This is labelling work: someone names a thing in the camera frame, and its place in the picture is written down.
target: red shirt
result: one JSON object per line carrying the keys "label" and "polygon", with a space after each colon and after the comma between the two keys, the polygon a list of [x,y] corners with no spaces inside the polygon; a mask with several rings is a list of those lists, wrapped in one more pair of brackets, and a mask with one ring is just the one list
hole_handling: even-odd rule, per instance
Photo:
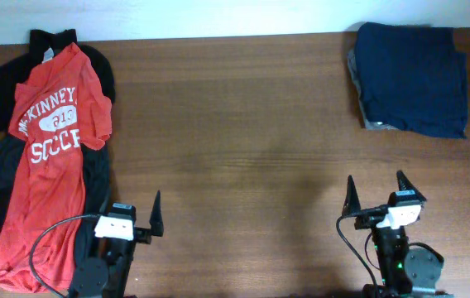
{"label": "red shirt", "polygon": [[[112,132],[110,99],[89,58],[75,43],[35,67],[15,92],[9,133],[26,141],[5,224],[0,233],[0,287],[43,292],[31,274],[29,252],[52,224],[84,211],[80,144],[100,149]],[[70,285],[74,239],[80,221],[46,235],[33,257],[42,279],[58,289]]]}

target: white oval graphic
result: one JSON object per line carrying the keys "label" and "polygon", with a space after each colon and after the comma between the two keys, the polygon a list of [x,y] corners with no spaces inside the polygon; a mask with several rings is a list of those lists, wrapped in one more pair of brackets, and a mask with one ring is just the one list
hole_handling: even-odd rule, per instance
{"label": "white oval graphic", "polygon": [[77,122],[77,108],[69,105],[57,108],[49,116],[38,122],[40,129],[46,132],[56,132]]}

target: folded navy shirt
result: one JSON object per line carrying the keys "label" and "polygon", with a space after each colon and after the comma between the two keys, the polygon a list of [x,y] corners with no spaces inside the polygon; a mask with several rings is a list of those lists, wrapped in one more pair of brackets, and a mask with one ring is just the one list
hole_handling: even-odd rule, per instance
{"label": "folded navy shirt", "polygon": [[369,121],[465,138],[466,56],[456,51],[452,29],[366,23],[354,50]]}

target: pile of clothing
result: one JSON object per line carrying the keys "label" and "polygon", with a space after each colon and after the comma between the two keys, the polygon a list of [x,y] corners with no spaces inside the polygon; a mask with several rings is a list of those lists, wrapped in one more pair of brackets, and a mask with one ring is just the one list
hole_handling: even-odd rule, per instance
{"label": "pile of clothing", "polygon": [[348,68],[366,128],[465,138],[465,63],[450,28],[362,25]]}
{"label": "pile of clothing", "polygon": [[[75,30],[32,30],[29,52],[0,66],[0,287],[37,293],[28,258],[36,238],[71,216],[103,212],[110,196],[106,141],[115,101],[108,60]],[[94,223],[72,222],[39,244],[34,264],[55,288],[97,250]]]}

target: white wall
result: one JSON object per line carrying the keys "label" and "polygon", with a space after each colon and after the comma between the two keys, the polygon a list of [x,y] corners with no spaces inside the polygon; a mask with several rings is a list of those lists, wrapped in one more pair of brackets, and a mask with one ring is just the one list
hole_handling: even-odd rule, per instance
{"label": "white wall", "polygon": [[470,0],[0,0],[0,44],[77,29],[80,41],[356,30],[359,22],[470,26]]}

